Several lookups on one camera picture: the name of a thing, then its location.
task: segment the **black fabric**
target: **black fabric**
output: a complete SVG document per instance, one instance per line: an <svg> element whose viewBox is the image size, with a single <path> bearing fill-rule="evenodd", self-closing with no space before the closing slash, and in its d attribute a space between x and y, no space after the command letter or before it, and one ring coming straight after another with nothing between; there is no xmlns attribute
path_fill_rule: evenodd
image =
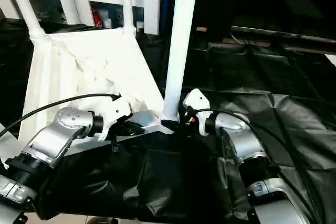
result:
<svg viewBox="0 0 336 224"><path fill-rule="evenodd" d="M95 29L43 27L49 33ZM138 40L162 92L167 41ZM200 48L188 52L181 99L200 88L212 107L247 115L272 160L316 212L317 223L335 223L334 65L324 55L279 48ZM0 22L1 86L9 91L2 96L5 125L22 111L32 49L23 23ZM71 155L41 188L37 210L44 219L67 212L158 222L195 222L196 217L205 223L244 222L249 206L241 180L233 161L222 156L211 137L180 133L137 137L125 141L119 153L106 146Z"/></svg>

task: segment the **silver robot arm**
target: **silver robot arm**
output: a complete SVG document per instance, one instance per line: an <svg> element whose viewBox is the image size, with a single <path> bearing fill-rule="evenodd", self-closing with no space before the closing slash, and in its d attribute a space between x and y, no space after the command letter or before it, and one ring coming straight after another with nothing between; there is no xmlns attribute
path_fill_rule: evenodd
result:
<svg viewBox="0 0 336 224"><path fill-rule="evenodd" d="M117 99L114 122L131 116L123 98ZM41 129L22 152L6 161L8 170L0 175L0 224L26 223L22 211L37 196L38 188L48 178L74 139L93 136L103 130L103 118L76 108L63 108L54 121Z"/></svg>
<svg viewBox="0 0 336 224"><path fill-rule="evenodd" d="M210 108L209 101L199 89L192 90L183 105L194 110ZM260 224L309 224L296 196L278 176L278 172L272 170L272 163L262 144L243 120L211 111L198 112L196 116L201 135L214 133L217 137L229 136L224 139L231 141L235 150L239 173ZM238 116L249 122L246 116Z"/></svg>

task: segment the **black tarp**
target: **black tarp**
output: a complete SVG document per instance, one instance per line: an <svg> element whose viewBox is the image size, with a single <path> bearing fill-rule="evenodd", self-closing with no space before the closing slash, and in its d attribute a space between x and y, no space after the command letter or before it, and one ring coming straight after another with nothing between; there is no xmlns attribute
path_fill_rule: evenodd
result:
<svg viewBox="0 0 336 224"><path fill-rule="evenodd" d="M91 29L43 24L47 32ZM168 41L139 39L160 89ZM20 114L32 56L23 23L0 22L1 122ZM334 65L324 55L209 44L189 50L183 95L200 88L213 108L247 115L276 164L318 214L336 223ZM125 141L65 157L41 188L38 213L139 218L157 222L244 222L248 205L239 176L214 138L182 133Z"/></svg>

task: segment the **black cable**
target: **black cable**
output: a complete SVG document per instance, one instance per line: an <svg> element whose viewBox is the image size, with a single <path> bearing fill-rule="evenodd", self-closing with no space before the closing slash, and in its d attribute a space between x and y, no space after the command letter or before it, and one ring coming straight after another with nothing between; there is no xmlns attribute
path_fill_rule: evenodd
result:
<svg viewBox="0 0 336 224"><path fill-rule="evenodd" d="M20 119L16 120L14 123L11 123L9 126L5 127L1 132L0 132L0 137L2 137L7 131L9 131L13 126L15 126L16 124L22 122L23 120L27 119L28 117L42 111L42 110L46 110L48 108L51 108L51 107L54 107L54 106L57 106L57 105L60 105L62 103L65 103L65 102L71 102L71 101L74 101L74 100L79 100L79 99L82 99L82 98L87 98L87 97L111 97L112 99L115 99L117 98L118 96L115 95L115 94L106 94L106 93L98 93L98 94L83 94L83 95L78 95L76 97L71 97L71 98L68 98L68 99L64 99L64 100L61 100L61 101L58 101L58 102L53 102L51 104L48 104L48 105L45 105L41 108L38 108L38 109L35 109L27 114L25 114L24 116L22 116Z"/></svg>
<svg viewBox="0 0 336 224"><path fill-rule="evenodd" d="M248 125L250 127L250 129L253 131L253 133L255 134L255 136L260 141L262 141L261 140L262 138L259 136L256 128L250 122L248 122L246 119L244 119L243 117L237 115L236 113L238 113L238 112L232 112L232 111L227 111L227 110L218 110L218 109L200 109L200 110L194 110L190 106L187 108L187 112L191 112L191 113L194 113L194 114L197 114L198 112L205 112L205 111L213 111L213 112L218 112L218 113L225 113L225 114L232 115L235 118L238 118L238 119L242 120L244 123L246 123L246 125ZM261 125L257 124L257 126L260 129L262 129L265 132L267 132L269 135L271 135L274 139L276 139L285 148L286 151L288 151L289 153L291 153L291 150L285 145L285 143L276 134L274 134L273 132L269 131L268 129L266 129L265 127L263 127ZM301 193L299 192L299 190L297 190L295 188L295 186L285 177L285 175L282 172L280 172L279 175L285 181L285 183L288 184L288 186L297 195L297 197L301 200L302 204L306 207L306 209L308 210L308 212L312 216L312 218L314 218L315 222L316 223L320 223L319 221L317 221L317 219L319 219L318 214L316 213L316 211L314 211L311 208L311 206L308 204L308 202L306 201L306 199L304 199L304 197L301 195Z"/></svg>

